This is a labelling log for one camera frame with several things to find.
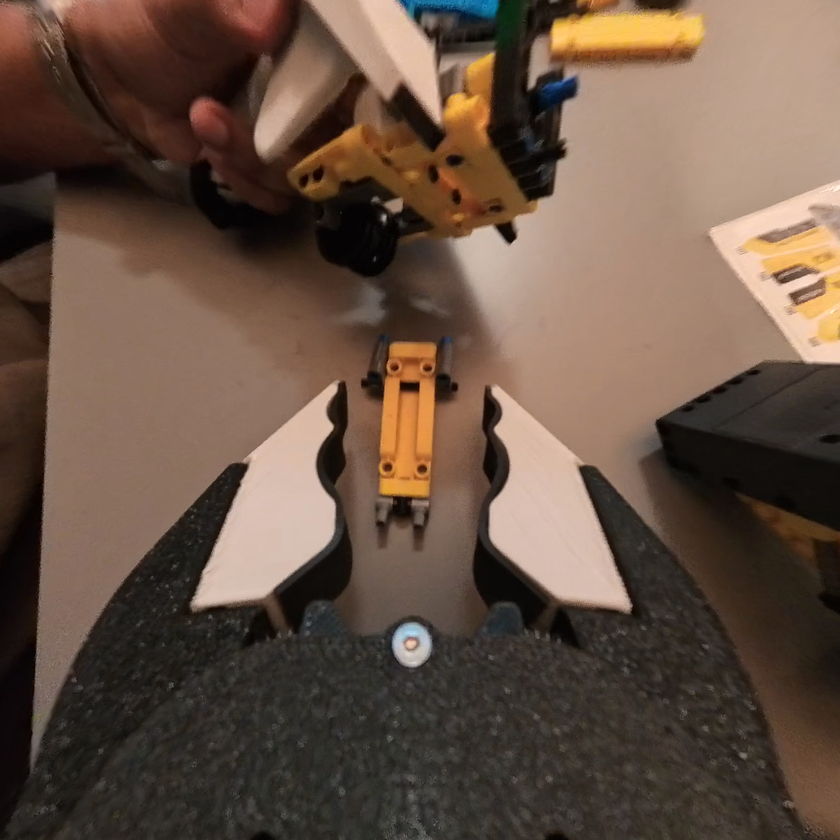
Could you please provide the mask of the person's left forearm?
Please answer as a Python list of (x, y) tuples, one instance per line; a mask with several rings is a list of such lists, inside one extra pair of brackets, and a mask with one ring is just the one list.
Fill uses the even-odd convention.
[(26, 5), (2, 3), (1, 180), (120, 161), (69, 111), (46, 74)]

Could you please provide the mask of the person's wristwatch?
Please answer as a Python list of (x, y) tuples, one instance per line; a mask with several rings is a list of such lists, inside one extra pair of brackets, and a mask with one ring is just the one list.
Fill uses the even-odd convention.
[(139, 177), (151, 179), (161, 173), (156, 159), (117, 121), (88, 70), (73, 48), (60, 19), (49, 8), (26, 5), (35, 27), (35, 41), (51, 79), (69, 111), (100, 143), (100, 146)]

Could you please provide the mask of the black battery box assembly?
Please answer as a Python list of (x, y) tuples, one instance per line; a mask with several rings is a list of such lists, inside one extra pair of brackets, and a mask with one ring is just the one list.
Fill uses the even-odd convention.
[(838, 534), (838, 364), (765, 361), (655, 425), (674, 469)]

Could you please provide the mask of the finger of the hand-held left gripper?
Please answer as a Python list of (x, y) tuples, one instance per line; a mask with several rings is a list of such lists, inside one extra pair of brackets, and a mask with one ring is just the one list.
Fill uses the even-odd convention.
[(431, 151), (443, 142), (443, 104), (433, 42), (397, 1), (307, 1), (383, 100)]

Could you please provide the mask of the yellow brick chassis assembly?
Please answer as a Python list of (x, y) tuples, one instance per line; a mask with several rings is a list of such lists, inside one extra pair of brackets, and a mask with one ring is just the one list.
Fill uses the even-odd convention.
[(559, 18), (592, 10), (590, 2), (499, 2), (492, 21), (425, 14), (414, 21), (437, 58), (493, 45), (438, 78), (444, 140), (429, 150), (385, 108), (343, 131), (288, 172), (314, 206), (320, 256), (361, 277), (379, 276), (402, 242), (458, 238), (495, 228), (509, 244), (515, 219), (551, 196), (563, 105), (578, 90), (563, 70), (529, 81), (532, 46)]

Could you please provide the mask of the long yellow brick beam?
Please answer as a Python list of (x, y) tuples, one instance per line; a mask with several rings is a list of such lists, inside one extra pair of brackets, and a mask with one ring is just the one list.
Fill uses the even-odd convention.
[(677, 12), (583, 14), (557, 19), (549, 32), (553, 63), (658, 63), (691, 59), (706, 35), (704, 17)]

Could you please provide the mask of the yellow sticker sheet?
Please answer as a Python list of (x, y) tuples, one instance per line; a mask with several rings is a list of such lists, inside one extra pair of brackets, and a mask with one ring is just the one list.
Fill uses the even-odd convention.
[(709, 237), (803, 361), (839, 363), (839, 182), (718, 225)]

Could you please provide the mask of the blue curved brick piece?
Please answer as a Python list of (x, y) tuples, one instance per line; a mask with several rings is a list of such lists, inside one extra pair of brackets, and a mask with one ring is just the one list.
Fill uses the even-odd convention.
[(425, 14), (452, 14), (468, 20), (492, 21), (497, 15), (498, 1), (400, 1), (415, 19)]

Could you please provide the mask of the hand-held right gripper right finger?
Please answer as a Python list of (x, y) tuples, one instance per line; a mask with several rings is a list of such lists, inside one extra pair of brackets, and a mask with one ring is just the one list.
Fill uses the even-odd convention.
[(633, 602), (585, 483), (584, 464), (499, 385), (484, 392), (486, 495), (474, 583), (532, 626), (550, 608), (629, 616)]

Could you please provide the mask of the yellow brick panel assembly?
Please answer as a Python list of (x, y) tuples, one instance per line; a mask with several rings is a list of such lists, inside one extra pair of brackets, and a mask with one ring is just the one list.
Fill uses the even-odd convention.
[(423, 543), (431, 508), (436, 407), (459, 388), (453, 358), (449, 336), (418, 342), (382, 334), (374, 342), (361, 386), (382, 404), (374, 502), (381, 549), (394, 518), (410, 522), (415, 543)]

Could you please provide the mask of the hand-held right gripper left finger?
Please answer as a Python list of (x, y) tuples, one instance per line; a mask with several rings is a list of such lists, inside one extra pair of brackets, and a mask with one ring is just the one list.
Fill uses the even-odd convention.
[(196, 585), (192, 613), (257, 607), (298, 631), (353, 568), (337, 484), (346, 466), (347, 385), (334, 381), (253, 450)]

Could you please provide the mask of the person's left hand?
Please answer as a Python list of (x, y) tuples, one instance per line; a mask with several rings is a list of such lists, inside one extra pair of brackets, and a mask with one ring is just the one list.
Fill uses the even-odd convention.
[(291, 189), (258, 157), (230, 105), (297, 16), (286, 1), (73, 2), (69, 45), (118, 125), (158, 159), (209, 163), (233, 194), (285, 213)]

